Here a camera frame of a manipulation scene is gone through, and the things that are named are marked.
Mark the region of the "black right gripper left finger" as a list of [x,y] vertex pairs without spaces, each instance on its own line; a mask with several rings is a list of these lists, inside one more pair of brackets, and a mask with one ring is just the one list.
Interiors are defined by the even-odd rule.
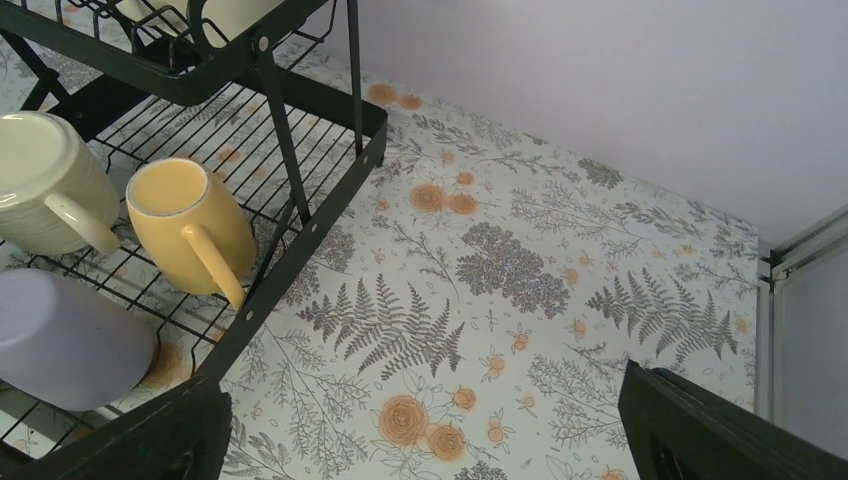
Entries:
[[13,455],[15,479],[217,479],[231,437],[232,400],[194,377],[38,459]]

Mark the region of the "lavender plastic cup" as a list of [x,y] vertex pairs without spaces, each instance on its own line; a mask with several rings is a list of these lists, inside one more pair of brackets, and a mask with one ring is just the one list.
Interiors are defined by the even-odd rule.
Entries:
[[78,281],[31,268],[1,274],[1,378],[42,401],[85,411],[119,400],[156,345],[142,320]]

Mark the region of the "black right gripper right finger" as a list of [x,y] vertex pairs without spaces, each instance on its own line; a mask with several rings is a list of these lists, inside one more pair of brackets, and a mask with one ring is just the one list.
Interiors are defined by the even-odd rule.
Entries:
[[846,460],[665,368],[629,361],[618,410],[643,479],[844,479]]

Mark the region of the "yellow mug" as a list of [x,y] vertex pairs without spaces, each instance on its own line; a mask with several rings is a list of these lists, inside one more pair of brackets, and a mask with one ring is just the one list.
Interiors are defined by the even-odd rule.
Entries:
[[125,197],[141,246],[175,287],[194,295],[220,293],[234,308],[243,306],[242,281],[257,245],[218,175],[191,159],[160,159],[133,174]]

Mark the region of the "cream ribbed mug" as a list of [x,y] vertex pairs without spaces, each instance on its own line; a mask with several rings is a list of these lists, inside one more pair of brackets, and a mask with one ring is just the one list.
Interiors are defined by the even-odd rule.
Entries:
[[115,253],[120,196],[76,129],[50,113],[1,116],[1,238],[39,255]]

